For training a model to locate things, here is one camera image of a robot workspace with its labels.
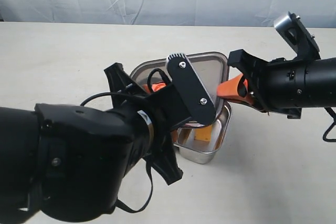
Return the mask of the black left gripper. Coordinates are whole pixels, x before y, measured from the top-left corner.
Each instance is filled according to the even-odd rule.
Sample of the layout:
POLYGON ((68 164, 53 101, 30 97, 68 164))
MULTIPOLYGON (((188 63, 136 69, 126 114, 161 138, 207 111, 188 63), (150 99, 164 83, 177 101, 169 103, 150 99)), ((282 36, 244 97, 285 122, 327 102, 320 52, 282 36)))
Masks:
POLYGON ((141 87, 118 62, 104 73, 113 105, 109 112, 124 117, 130 129, 133 146, 126 170, 144 159, 146 168, 153 168, 168 185, 181 180, 183 172, 176 161, 171 132, 190 117, 171 81, 141 87))

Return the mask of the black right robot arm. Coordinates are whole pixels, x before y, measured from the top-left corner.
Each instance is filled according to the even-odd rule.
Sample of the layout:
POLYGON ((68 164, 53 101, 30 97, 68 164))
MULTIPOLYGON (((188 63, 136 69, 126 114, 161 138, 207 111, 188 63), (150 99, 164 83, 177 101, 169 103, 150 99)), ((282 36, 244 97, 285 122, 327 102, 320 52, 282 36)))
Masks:
POLYGON ((265 61, 240 49, 227 64, 240 75, 218 85, 218 98, 293 119, 303 108, 335 106, 335 58, 265 61))

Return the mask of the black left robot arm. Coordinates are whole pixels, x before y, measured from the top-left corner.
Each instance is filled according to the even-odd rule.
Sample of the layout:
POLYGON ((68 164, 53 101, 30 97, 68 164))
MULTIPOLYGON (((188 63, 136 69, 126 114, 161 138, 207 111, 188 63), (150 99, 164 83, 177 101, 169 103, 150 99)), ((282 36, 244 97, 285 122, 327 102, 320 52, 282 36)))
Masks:
POLYGON ((116 208, 125 175, 143 159, 168 185, 183 177, 163 109, 114 63, 105 71, 113 107, 38 103, 1 108, 1 223, 36 213, 86 222, 116 208))

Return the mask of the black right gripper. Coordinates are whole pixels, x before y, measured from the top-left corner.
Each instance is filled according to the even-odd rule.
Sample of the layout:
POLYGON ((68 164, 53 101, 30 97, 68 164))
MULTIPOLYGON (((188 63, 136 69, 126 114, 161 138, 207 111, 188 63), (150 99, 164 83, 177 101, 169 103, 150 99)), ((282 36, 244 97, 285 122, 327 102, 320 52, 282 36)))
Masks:
POLYGON ((261 113, 278 113, 288 119, 300 119, 302 110, 273 108, 266 99, 263 71, 269 62, 255 57, 243 49, 231 51, 227 64, 240 74, 218 85, 216 94, 228 102, 248 106, 261 113))

